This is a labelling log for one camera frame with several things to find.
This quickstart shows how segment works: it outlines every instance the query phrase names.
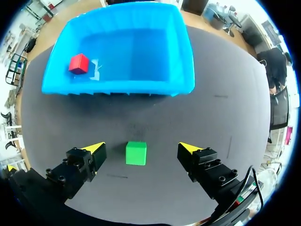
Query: black shirt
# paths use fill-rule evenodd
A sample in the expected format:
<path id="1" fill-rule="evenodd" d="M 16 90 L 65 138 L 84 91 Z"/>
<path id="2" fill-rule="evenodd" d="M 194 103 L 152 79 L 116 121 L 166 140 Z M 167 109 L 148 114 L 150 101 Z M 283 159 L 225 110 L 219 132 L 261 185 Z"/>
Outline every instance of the black shirt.
<path id="1" fill-rule="evenodd" d="M 267 77 L 273 78 L 285 85 L 286 80 L 286 58 L 278 48 L 261 52 L 257 55 L 259 61 L 266 60 Z"/>

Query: screw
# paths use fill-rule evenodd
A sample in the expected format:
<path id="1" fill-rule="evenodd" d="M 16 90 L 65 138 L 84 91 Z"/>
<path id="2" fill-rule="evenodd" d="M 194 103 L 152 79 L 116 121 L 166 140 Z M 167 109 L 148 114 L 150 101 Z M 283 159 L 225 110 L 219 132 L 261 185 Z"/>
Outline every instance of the screw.
<path id="1" fill-rule="evenodd" d="M 210 163 L 208 163 L 208 162 L 205 162 L 205 164 L 204 164 L 204 168 L 205 169 L 208 169 L 210 167 Z"/>
<path id="2" fill-rule="evenodd" d="M 218 180 L 219 180 L 220 182 L 224 182 L 224 181 L 226 180 L 226 178 L 225 178 L 224 176 L 221 176 L 221 177 L 218 178 Z"/>
<path id="3" fill-rule="evenodd" d="M 47 174 L 51 174 L 52 170 L 51 169 L 46 169 Z"/>
<path id="4" fill-rule="evenodd" d="M 73 165 L 76 166 L 77 168 L 79 168 L 79 163 L 78 162 L 74 163 Z"/>
<path id="5" fill-rule="evenodd" d="M 236 176 L 237 173 L 238 173 L 238 170 L 237 170 L 237 169 L 233 169 L 232 172 L 231 172 L 231 174 L 234 175 L 234 176 Z"/>
<path id="6" fill-rule="evenodd" d="M 58 180 L 64 183 L 66 181 L 66 178 L 64 176 L 59 176 Z"/>

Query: blue plastic bin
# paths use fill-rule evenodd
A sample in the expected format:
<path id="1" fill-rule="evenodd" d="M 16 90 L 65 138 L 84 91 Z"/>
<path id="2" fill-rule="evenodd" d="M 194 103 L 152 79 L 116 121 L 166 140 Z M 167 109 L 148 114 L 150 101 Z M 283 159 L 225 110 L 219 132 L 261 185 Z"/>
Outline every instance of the blue plastic bin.
<path id="1" fill-rule="evenodd" d="M 88 73 L 68 71 L 73 56 Z M 175 96 L 195 86 L 193 55 L 178 8 L 131 2 L 98 8 L 67 23 L 44 73 L 46 94 L 146 93 Z"/>

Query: person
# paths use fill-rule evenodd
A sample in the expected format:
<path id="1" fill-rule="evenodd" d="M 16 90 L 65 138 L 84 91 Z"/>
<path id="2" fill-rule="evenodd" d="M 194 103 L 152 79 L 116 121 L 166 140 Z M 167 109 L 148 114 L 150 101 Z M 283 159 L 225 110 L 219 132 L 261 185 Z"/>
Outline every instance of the person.
<path id="1" fill-rule="evenodd" d="M 265 66 L 269 93 L 276 94 L 285 88 L 286 66 L 292 66 L 293 62 L 289 53 L 283 53 L 278 48 L 272 48 L 257 54 L 257 60 Z"/>

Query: desk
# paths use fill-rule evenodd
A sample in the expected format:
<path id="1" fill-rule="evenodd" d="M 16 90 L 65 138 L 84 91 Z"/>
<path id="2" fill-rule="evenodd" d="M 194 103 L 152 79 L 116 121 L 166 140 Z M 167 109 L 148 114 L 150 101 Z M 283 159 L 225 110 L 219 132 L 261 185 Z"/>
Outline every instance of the desk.
<path id="1" fill-rule="evenodd" d="M 115 222 L 187 225 L 210 216 L 217 203 L 177 160 L 180 141 L 213 148 L 239 180 L 250 165 L 259 168 L 270 119 L 264 67 L 221 37 L 187 29 L 196 76 L 189 95 L 43 95 L 52 47 L 31 61 L 21 114 L 32 167 L 45 176 L 72 147 L 106 142 L 108 158 L 97 176 L 66 205 Z M 129 140 L 147 142 L 145 166 L 125 164 Z"/>

